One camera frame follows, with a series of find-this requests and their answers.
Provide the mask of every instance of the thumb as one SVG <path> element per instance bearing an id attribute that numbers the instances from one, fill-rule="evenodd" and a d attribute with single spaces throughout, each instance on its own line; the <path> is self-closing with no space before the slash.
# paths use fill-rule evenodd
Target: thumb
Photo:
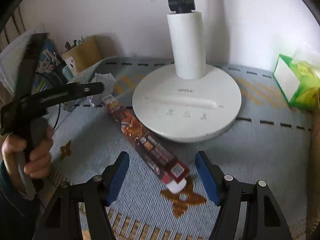
<path id="1" fill-rule="evenodd" d="M 27 147 L 27 141 L 20 138 L 15 134 L 9 135 L 3 145 L 2 145 L 2 154 L 4 157 L 9 157 L 14 152 L 22 152 Z"/>

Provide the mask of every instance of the tissue pack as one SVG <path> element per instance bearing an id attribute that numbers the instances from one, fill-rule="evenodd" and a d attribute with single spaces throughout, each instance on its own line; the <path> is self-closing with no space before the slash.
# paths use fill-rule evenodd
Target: tissue pack
<path id="1" fill-rule="evenodd" d="M 299 109 L 313 111 L 318 89 L 319 73 L 306 61 L 292 63 L 292 58 L 280 54 L 273 76 L 288 104 Z"/>

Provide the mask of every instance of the black dashed line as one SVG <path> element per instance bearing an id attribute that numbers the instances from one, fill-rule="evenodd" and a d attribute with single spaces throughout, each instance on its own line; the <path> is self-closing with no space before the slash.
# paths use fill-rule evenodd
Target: black dashed line
<path id="1" fill-rule="evenodd" d="M 287 123 L 280 123 L 281 127 L 286 127 L 286 128 L 291 128 L 292 129 L 292 125 L 291 124 L 287 124 Z"/>
<path id="2" fill-rule="evenodd" d="M 272 76 L 268 76 L 268 75 L 262 75 L 263 77 L 268 77 L 268 78 L 272 78 Z"/>
<path id="3" fill-rule="evenodd" d="M 247 71 L 248 74 L 257 75 L 255 72 Z"/>
<path id="4" fill-rule="evenodd" d="M 236 120 L 237 120 L 237 121 L 252 122 L 252 119 L 251 119 L 251 118 L 244 118 L 244 117 L 237 117 Z"/>
<path id="5" fill-rule="evenodd" d="M 261 123 L 261 124 L 275 125 L 274 122 L 272 122 L 272 121 L 266 121 L 266 120 L 260 120 L 260 123 Z"/>
<path id="6" fill-rule="evenodd" d="M 241 71 L 240 69 L 238 69 L 238 68 L 233 68 L 233 67 L 230 67 L 229 70 Z"/>

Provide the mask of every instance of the black cable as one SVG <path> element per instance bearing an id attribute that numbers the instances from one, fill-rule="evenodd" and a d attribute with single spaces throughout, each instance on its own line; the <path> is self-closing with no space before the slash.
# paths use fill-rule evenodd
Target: black cable
<path id="1" fill-rule="evenodd" d="M 36 74 L 37 74 L 37 75 L 40 75 L 40 76 L 43 76 L 44 78 L 46 78 L 46 79 L 51 83 L 51 85 L 52 85 L 53 87 L 55 87 L 55 85 L 53 84 L 53 82 L 52 82 L 47 76 L 45 76 L 44 74 L 39 73 L 39 72 L 36 72 Z M 56 123 L 55 123 L 55 125 L 54 125 L 54 127 L 53 127 L 53 131 L 55 130 L 55 128 L 56 128 L 56 126 L 57 126 L 57 124 L 58 124 L 59 117 L 60 117 L 60 111 L 61 111 L 61 104 L 59 104 L 58 117 L 57 117 Z"/>

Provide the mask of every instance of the black joint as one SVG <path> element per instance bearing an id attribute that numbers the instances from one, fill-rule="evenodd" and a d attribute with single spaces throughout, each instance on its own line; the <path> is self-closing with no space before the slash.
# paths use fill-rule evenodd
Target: black joint
<path id="1" fill-rule="evenodd" d="M 191 13 L 196 9 L 194 0 L 168 0 L 168 4 L 170 10 L 176 13 Z"/>

